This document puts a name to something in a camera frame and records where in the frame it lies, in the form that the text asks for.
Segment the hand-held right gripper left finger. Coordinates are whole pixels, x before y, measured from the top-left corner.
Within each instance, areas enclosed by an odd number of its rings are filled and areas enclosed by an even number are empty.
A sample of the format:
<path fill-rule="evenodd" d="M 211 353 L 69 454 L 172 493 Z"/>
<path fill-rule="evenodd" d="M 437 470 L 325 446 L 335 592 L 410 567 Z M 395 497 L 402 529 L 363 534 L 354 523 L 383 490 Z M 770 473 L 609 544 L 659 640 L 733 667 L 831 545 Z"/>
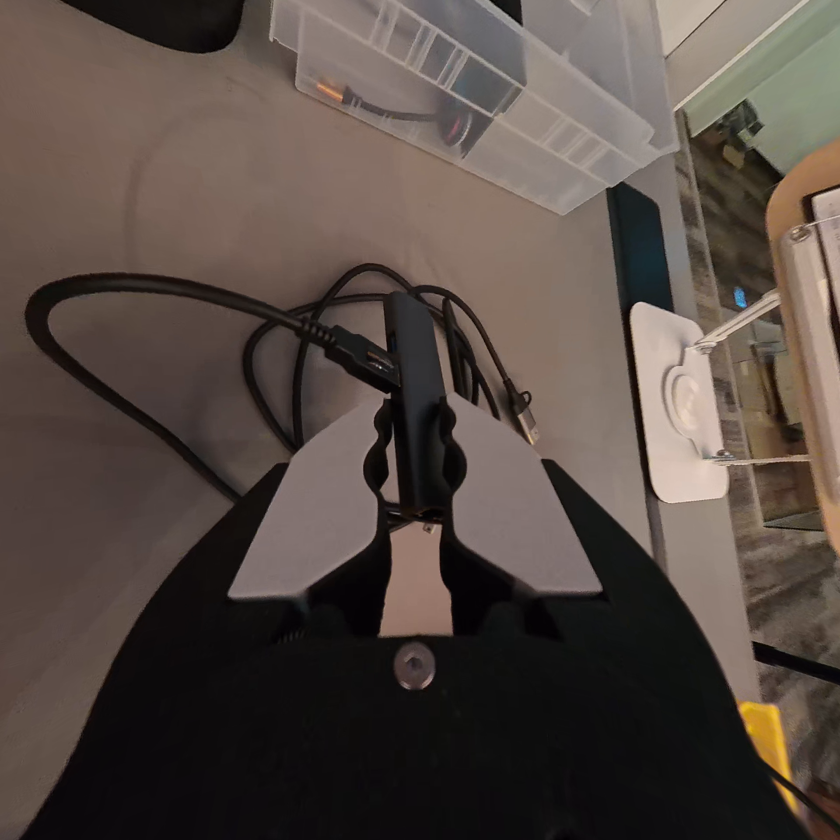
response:
<path fill-rule="evenodd" d="M 236 602 L 335 606 L 380 631 L 392 545 L 382 486 L 391 401 L 364 402 L 291 459 L 227 592 Z"/>

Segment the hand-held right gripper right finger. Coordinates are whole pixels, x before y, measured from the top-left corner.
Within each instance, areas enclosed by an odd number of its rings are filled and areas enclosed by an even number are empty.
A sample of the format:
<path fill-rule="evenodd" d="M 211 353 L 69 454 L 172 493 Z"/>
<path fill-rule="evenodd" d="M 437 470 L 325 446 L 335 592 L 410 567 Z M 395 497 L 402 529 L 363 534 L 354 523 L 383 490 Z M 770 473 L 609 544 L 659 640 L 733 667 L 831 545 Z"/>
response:
<path fill-rule="evenodd" d="M 453 628 L 480 628 L 492 607 L 592 598 L 602 583 L 542 459 L 468 401 L 442 401 L 449 490 L 439 567 Z"/>

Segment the grey metal USB hub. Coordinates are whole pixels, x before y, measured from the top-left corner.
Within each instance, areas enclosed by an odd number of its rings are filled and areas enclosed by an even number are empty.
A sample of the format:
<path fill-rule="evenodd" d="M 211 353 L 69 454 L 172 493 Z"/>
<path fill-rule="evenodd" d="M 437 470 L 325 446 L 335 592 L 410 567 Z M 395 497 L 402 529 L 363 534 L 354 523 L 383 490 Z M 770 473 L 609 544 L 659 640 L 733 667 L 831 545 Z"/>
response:
<path fill-rule="evenodd" d="M 391 396 L 400 511 L 421 522 L 436 522 L 448 505 L 450 488 L 440 432 L 446 390 L 434 320 L 422 302 L 395 291 L 385 299 L 384 321 L 386 348 L 400 378 Z"/>

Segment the thin black cable small plug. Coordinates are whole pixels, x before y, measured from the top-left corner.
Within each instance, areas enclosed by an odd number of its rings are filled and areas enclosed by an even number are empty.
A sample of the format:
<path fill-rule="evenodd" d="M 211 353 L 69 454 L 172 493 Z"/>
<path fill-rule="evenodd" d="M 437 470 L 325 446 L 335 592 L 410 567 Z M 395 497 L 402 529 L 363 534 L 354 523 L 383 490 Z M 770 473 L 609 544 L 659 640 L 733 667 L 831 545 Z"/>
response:
<path fill-rule="evenodd" d="M 56 340 L 49 326 L 52 312 L 66 301 L 99 295 L 183 298 L 238 312 L 282 327 L 302 342 L 316 344 L 330 362 L 384 394 L 394 394 L 401 386 L 398 364 L 392 355 L 364 336 L 299 317 L 232 290 L 182 278 L 124 272 L 70 276 L 37 289 L 28 299 L 24 320 L 30 339 L 40 351 L 89 392 L 152 433 L 210 487 L 231 502 L 237 502 L 240 494 L 179 437 L 91 373 Z"/>

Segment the yellow plastic bin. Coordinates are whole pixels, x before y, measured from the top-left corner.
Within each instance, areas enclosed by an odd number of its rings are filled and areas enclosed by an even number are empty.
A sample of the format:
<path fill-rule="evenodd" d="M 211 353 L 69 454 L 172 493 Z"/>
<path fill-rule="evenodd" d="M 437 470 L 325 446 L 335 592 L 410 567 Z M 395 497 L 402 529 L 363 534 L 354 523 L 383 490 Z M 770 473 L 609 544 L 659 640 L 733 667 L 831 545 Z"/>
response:
<path fill-rule="evenodd" d="M 787 782 L 793 781 L 780 709 L 774 704 L 738 700 L 744 727 L 761 759 Z"/>

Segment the clear plastic bin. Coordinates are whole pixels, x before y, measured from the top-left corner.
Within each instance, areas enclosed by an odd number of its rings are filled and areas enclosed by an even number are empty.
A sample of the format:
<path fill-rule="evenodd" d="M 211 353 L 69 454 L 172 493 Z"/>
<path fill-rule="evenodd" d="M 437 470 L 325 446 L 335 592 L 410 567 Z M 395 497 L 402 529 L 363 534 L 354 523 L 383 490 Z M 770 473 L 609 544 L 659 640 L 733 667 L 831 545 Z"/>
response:
<path fill-rule="evenodd" d="M 334 109 L 558 215 L 679 148 L 655 2 L 281 1 Z"/>

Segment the instruction poster board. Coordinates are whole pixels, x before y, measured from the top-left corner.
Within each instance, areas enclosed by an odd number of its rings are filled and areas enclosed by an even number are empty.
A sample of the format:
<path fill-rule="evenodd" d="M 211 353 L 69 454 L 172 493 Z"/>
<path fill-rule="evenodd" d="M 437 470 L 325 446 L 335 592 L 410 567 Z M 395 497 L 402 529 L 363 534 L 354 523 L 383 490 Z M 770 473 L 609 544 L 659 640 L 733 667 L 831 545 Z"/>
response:
<path fill-rule="evenodd" d="M 839 141 L 808 155 L 775 188 L 765 212 L 805 446 L 826 537 L 838 551 L 838 350 L 816 228 L 802 200 L 838 185 Z"/>

